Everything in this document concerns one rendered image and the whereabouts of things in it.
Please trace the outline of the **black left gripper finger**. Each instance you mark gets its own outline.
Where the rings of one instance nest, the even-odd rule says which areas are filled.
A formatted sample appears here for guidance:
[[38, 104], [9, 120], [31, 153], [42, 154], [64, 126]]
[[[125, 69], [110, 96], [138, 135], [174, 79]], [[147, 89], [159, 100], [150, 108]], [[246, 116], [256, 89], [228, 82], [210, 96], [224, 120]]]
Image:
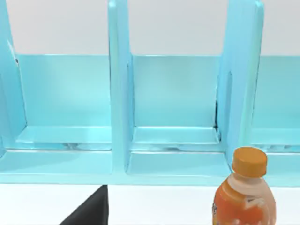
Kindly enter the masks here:
[[108, 225], [107, 185], [100, 186], [59, 225]]

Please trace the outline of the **light blue rack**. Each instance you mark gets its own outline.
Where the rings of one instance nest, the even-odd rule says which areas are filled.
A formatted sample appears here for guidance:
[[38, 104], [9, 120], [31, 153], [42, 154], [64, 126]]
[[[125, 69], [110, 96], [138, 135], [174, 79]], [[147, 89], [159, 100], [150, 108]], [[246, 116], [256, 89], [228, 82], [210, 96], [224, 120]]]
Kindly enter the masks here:
[[108, 54], [18, 54], [0, 0], [0, 183], [220, 184], [237, 147], [300, 187], [300, 56], [262, 56], [262, 0], [228, 0], [219, 56], [134, 55], [128, 0]]

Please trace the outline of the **orange bottle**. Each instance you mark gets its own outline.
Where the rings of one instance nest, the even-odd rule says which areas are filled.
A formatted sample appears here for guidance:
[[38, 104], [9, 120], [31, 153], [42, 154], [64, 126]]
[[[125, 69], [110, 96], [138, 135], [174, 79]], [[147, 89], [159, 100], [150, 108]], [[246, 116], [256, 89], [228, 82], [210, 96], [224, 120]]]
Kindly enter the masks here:
[[276, 202], [264, 179], [267, 162], [260, 149], [235, 150], [233, 172], [215, 192], [212, 225], [275, 225]]

